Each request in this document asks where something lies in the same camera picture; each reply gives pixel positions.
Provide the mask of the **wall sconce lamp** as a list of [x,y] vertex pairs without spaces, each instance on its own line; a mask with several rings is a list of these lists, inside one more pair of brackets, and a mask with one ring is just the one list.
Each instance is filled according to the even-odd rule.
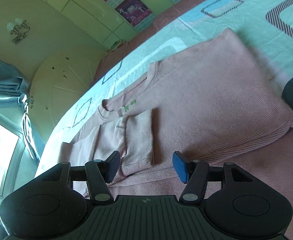
[[13,35],[12,43],[17,45],[24,38],[27,37],[28,32],[30,31],[30,26],[27,24],[27,20],[16,18],[13,22],[10,21],[6,24],[7,30],[10,32],[10,35]]

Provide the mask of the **teal window curtain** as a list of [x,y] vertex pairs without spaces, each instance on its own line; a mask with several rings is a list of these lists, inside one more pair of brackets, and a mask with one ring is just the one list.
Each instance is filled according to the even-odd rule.
[[12,64],[0,60],[0,108],[20,107],[23,110],[21,127],[27,150],[33,159],[40,160],[28,114],[29,82]]

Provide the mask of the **red plaid bed cover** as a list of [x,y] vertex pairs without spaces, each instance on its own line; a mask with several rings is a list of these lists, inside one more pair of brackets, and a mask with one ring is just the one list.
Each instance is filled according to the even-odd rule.
[[97,72],[90,83],[90,87],[95,85],[95,83],[97,83],[112,67],[138,48],[142,43],[157,34],[170,22],[204,1],[206,0],[180,0],[172,7],[156,16],[151,26],[137,34],[132,40],[129,42],[122,42],[115,50],[108,52],[108,55],[98,64]]

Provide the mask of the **lower left pink poster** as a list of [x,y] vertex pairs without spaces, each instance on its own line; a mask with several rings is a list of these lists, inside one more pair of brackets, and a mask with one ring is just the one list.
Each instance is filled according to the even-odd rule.
[[133,27],[136,27],[152,14],[151,10],[141,0],[123,0],[115,10]]

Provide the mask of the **pink knit sweater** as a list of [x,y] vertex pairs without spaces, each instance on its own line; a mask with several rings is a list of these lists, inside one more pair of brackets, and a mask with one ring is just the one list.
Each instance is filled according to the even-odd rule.
[[[293,109],[267,84],[256,52],[226,29],[150,64],[113,98],[103,100],[59,161],[82,166],[119,151],[110,184],[118,195],[180,195],[172,154],[210,165],[236,163],[293,206]],[[293,239],[293,219],[287,229]]]

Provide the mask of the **blue patterned bed sheet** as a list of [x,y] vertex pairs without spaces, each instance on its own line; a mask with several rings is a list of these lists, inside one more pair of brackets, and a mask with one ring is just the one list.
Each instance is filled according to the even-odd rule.
[[293,0],[206,0],[142,43],[74,103],[51,133],[36,173],[54,166],[60,144],[76,135],[103,99],[136,81],[150,63],[210,40],[226,28],[271,61],[265,68],[269,83],[293,108]]

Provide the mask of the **stack of items on bed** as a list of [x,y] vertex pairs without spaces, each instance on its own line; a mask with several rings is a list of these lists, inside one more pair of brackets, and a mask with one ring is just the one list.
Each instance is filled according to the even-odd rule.
[[123,44],[125,44],[125,40],[117,40],[109,49],[109,51],[114,51],[117,48],[121,47]]

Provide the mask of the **cream rounded headboard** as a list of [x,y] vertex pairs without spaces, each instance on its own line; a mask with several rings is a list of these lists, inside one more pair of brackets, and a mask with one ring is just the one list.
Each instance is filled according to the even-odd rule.
[[89,89],[106,52],[90,46],[58,50],[38,68],[29,91],[29,117],[44,142]]

